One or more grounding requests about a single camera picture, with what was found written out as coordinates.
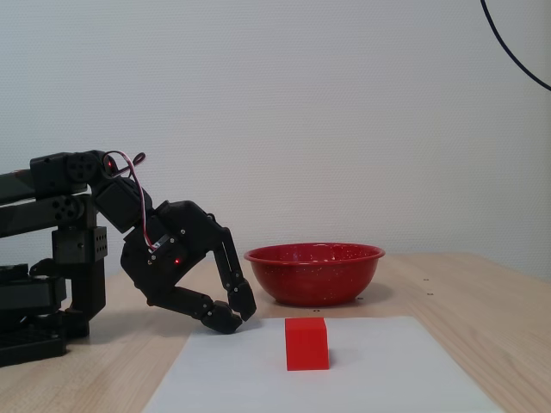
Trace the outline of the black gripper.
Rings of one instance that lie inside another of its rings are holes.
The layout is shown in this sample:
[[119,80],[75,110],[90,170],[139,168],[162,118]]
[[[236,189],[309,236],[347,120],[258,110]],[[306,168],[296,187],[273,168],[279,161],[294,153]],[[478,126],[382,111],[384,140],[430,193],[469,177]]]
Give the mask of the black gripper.
[[[124,238],[121,266],[148,305],[192,317],[222,334],[234,333],[255,314],[254,294],[243,275],[232,234],[213,214],[189,200],[165,201],[151,211],[145,223],[153,246],[145,244],[139,230],[132,231]],[[228,304],[176,287],[210,250]]]

